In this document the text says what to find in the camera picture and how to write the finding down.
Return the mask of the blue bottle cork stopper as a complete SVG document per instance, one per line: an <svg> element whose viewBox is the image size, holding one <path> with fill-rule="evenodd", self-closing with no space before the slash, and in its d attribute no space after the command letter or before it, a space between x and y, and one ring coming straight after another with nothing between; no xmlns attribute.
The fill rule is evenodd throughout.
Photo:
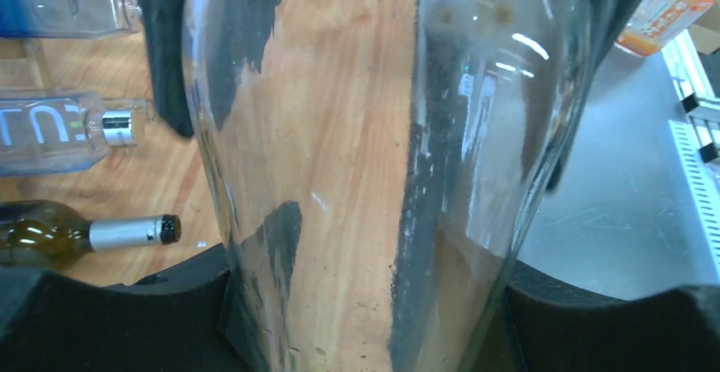
<svg viewBox="0 0 720 372"><path fill-rule="evenodd" d="M96 39L141 26L139 0L1 0L2 38Z"/></svg>

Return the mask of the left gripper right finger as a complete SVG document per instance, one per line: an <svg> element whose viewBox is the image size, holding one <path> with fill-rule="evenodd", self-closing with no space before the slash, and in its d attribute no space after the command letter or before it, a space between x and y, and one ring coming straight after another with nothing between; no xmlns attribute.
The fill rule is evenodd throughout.
<svg viewBox="0 0 720 372"><path fill-rule="evenodd" d="M624 301L517 262L501 314L517 371L717 371L719 287Z"/></svg>

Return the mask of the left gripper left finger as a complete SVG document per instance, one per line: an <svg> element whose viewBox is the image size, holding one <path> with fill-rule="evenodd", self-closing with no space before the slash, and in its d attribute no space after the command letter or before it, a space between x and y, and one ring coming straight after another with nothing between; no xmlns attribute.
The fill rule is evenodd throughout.
<svg viewBox="0 0 720 372"><path fill-rule="evenodd" d="M229 281L216 245L133 285L38 268L1 272L4 371L246 371L221 329Z"/></svg>

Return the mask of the clear bottle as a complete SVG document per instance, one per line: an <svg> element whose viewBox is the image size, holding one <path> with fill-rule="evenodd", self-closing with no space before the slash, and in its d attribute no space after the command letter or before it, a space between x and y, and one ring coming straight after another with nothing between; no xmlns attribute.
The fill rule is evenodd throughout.
<svg viewBox="0 0 720 372"><path fill-rule="evenodd" d="M186 0L253 371L467 371L585 86L589 0Z"/></svg>

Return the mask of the blue bottle silver cap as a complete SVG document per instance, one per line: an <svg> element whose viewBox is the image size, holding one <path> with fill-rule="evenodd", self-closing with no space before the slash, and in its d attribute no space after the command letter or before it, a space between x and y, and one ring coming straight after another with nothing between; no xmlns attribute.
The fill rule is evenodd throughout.
<svg viewBox="0 0 720 372"><path fill-rule="evenodd" d="M87 170L114 149L138 146L154 119L146 98L102 99L81 90L3 89L1 175Z"/></svg>

